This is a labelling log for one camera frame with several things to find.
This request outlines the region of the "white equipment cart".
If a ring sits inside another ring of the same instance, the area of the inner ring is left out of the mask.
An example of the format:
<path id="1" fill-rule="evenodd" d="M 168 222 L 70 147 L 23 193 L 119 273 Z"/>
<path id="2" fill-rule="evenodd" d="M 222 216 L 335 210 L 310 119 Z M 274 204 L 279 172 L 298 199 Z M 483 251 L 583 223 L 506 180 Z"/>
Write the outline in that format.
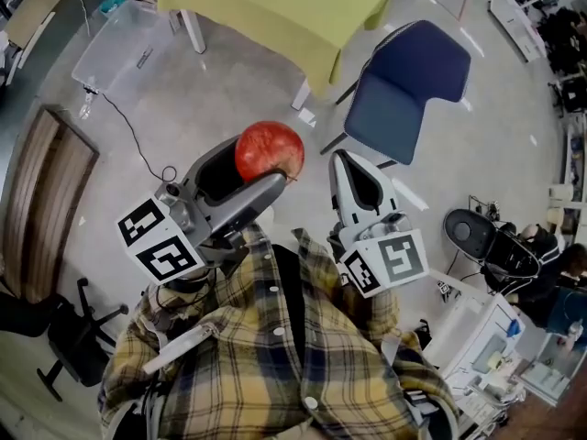
<path id="1" fill-rule="evenodd" d="M 498 385 L 502 369 L 512 362 L 526 325 L 516 309 L 500 294 L 484 303 L 462 296 L 438 337 L 434 365 L 455 400 Z"/>

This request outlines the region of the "clear plastic storage bin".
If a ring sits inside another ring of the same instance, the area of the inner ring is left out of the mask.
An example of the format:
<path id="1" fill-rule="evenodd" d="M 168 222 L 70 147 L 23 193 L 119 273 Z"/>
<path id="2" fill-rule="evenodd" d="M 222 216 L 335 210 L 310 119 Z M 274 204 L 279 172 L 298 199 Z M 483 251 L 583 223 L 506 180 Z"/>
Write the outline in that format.
<path id="1" fill-rule="evenodd" d="M 155 66 L 175 31 L 153 5 L 127 0 L 107 19 L 72 70 L 84 89 L 132 100 L 154 80 Z"/>

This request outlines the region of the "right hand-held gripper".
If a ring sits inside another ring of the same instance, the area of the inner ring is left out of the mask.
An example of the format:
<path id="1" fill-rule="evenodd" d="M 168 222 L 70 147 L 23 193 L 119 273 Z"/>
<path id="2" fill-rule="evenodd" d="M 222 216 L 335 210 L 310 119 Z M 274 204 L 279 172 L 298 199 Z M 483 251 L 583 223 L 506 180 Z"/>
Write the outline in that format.
<path id="1" fill-rule="evenodd" d="M 364 298 L 429 274 L 422 233 L 403 212 L 360 223 L 370 214 L 396 210 L 389 181 L 369 160 L 347 150 L 330 159 L 333 207 L 342 223 L 327 238 L 341 277 Z"/>

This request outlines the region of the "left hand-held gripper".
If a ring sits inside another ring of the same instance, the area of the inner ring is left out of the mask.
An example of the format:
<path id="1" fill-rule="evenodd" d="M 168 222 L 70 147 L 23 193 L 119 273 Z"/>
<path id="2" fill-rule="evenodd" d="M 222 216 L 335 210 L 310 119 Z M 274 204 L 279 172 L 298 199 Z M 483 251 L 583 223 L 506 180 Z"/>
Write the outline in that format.
<path id="1" fill-rule="evenodd" d="M 127 256 L 152 283 L 198 280 L 210 269 L 228 276 L 244 259 L 242 238 L 232 243 L 228 236 L 270 207 L 287 177 L 269 171 L 244 184 L 236 166 L 238 140 L 234 136 L 213 147 L 182 184 L 161 184 L 117 218 L 116 234 Z M 194 200 L 200 197 L 201 210 Z"/>

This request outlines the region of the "black swivel office chair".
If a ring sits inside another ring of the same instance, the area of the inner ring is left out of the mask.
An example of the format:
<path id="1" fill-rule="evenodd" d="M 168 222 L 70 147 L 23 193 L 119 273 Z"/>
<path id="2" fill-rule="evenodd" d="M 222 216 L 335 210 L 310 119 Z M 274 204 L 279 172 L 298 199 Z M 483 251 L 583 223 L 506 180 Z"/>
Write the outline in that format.
<path id="1" fill-rule="evenodd" d="M 58 293 L 31 303 L 0 291 L 0 332 L 27 337 L 45 334 L 48 337 L 56 361 L 48 372 L 38 369 L 37 375 L 57 402 L 61 402 L 62 397 L 54 383 L 63 370 L 86 388 L 102 380 L 109 356 L 101 344 L 116 345 L 102 326 L 129 313 L 128 306 L 121 304 L 112 313 L 96 319 L 94 308 L 85 294 L 88 285 L 86 278 L 77 281 L 81 313 L 76 313 L 73 304 Z"/>

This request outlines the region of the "person's left forearm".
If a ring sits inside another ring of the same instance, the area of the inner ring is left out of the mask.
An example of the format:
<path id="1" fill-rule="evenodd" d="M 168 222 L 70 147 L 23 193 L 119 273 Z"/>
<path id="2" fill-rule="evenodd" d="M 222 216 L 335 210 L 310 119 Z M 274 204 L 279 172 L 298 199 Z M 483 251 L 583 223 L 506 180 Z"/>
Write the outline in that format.
<path id="1" fill-rule="evenodd" d="M 213 272 L 203 280 L 188 282 L 187 289 L 195 290 L 192 293 L 151 285 L 141 298 L 137 319 L 167 336 L 177 336 L 219 308 L 218 283 L 223 286 L 226 281 L 218 280 Z"/>

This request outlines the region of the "person's plaid shirt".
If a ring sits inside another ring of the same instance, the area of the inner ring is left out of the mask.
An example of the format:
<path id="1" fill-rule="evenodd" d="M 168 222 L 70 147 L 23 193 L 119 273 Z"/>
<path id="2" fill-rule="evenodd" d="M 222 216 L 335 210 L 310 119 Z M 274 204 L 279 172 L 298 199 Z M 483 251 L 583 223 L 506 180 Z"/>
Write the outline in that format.
<path id="1" fill-rule="evenodd" d="M 417 336 L 367 340 L 327 250 L 293 234 L 287 248 L 248 227 L 219 308 L 176 336 L 137 319 L 143 292 L 102 379 L 104 440 L 453 437 L 458 407 Z"/>

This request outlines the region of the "red apple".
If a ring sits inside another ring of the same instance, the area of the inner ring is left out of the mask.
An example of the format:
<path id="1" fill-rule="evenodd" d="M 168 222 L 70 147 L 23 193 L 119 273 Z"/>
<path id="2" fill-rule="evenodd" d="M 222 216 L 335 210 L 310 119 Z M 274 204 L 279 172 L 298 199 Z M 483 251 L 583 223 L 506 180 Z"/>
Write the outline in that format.
<path id="1" fill-rule="evenodd" d="M 235 146 L 235 164 L 245 182 L 280 170 L 287 182 L 296 181 L 305 162 L 305 147 L 299 135 L 277 121 L 260 121 L 248 126 Z"/>

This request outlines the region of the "light wooden desk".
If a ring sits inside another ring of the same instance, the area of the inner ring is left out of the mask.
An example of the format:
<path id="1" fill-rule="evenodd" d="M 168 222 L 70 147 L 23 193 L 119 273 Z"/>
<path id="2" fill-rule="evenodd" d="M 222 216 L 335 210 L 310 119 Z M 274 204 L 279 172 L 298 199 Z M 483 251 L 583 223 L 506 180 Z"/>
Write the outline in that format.
<path id="1" fill-rule="evenodd" d="M 23 49 L 37 28 L 61 0 L 23 0 L 8 19 L 4 32 L 8 40 Z"/>

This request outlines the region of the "person's right forearm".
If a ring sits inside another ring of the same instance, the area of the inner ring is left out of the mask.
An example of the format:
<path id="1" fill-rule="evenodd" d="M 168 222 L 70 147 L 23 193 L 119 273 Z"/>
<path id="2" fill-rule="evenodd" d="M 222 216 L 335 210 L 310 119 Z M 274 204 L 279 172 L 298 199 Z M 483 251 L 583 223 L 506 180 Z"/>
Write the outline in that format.
<path id="1" fill-rule="evenodd" d="M 400 338 L 399 305 L 394 291 L 386 290 L 364 298 L 349 284 L 341 289 L 339 303 L 341 311 L 377 348 L 386 336 Z"/>

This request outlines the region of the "white flat shelf unit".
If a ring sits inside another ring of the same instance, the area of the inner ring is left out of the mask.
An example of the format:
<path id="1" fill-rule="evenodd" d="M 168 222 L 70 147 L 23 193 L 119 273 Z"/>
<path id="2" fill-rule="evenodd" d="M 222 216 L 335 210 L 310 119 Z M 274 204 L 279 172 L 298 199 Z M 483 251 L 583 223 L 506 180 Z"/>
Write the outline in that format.
<path id="1" fill-rule="evenodd" d="M 548 56 L 544 40 L 515 0 L 489 0 L 488 12 L 503 28 L 526 62 Z"/>

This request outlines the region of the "dark blue chair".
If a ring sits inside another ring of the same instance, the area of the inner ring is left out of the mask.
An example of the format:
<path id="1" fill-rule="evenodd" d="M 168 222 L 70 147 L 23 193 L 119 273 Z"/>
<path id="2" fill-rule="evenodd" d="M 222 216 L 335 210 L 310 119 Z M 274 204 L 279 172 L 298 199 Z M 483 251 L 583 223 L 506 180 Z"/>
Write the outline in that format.
<path id="1" fill-rule="evenodd" d="M 321 152 L 352 138 L 389 164 L 411 164 L 426 103 L 460 102 L 470 68 L 470 53 L 434 23 L 417 20 L 397 28 L 377 44 L 357 81 L 337 99 L 337 105 L 351 99 L 343 131 Z"/>

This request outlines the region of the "wooden bench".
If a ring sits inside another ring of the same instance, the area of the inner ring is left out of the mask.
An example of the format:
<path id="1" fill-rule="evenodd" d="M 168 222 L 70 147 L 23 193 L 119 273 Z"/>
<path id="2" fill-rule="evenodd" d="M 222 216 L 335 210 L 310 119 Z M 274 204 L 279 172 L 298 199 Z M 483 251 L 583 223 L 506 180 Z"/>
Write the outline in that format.
<path id="1" fill-rule="evenodd" d="M 38 110 L 17 153 L 2 232 L 4 279 L 17 298 L 39 303 L 56 291 L 72 220 L 98 158 L 55 110 Z"/>

